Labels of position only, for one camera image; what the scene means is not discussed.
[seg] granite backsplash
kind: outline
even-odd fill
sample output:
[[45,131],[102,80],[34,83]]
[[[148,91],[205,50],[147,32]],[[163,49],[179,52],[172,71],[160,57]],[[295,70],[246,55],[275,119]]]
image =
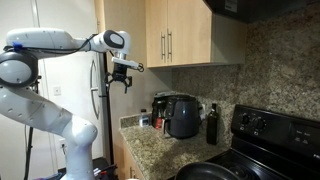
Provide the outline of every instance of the granite backsplash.
[[245,64],[175,68],[172,79],[173,90],[218,104],[227,145],[235,104],[320,121],[320,3],[249,24]]

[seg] wall outlet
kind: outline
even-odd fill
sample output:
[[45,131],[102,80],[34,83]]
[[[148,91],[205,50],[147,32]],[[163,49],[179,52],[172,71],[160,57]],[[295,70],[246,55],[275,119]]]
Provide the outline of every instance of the wall outlet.
[[60,143],[60,149],[67,147],[66,139],[64,138],[59,139],[59,143]]
[[53,95],[61,96],[61,87],[60,86],[53,87]]

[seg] cabinet handle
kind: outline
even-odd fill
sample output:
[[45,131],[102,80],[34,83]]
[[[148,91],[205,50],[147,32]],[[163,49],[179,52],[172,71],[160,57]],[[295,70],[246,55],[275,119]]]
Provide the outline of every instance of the cabinet handle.
[[162,35],[162,32],[161,32],[161,60],[164,59],[166,57],[166,48],[165,48],[165,42],[166,42],[166,36],[165,35]]
[[130,178],[136,178],[136,173],[134,172],[134,169],[130,166]]
[[168,34],[168,55],[167,59],[169,59],[169,56],[171,56],[171,62],[172,62],[172,32],[169,32],[169,29],[167,29],[167,34]]

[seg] wooden cabinet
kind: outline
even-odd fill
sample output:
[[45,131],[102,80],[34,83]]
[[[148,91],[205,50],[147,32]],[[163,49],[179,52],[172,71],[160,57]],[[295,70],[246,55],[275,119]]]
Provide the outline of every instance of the wooden cabinet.
[[148,67],[244,62],[246,24],[202,0],[146,0],[146,31]]
[[143,180],[144,177],[136,164],[130,150],[124,142],[124,175],[125,179],[140,179]]

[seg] black appliance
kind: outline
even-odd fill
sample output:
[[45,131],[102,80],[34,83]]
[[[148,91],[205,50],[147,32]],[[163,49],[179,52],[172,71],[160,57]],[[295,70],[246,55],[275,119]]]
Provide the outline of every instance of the black appliance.
[[164,130],[177,139],[189,138],[199,132],[199,103],[195,97],[174,95],[166,105]]
[[177,94],[174,91],[159,92],[154,95],[152,102],[151,125],[156,127],[158,117],[164,118],[168,98]]
[[320,122],[236,105],[231,130],[231,148],[207,162],[240,180],[320,179]]
[[246,23],[264,20],[319,0],[204,0],[213,13]]

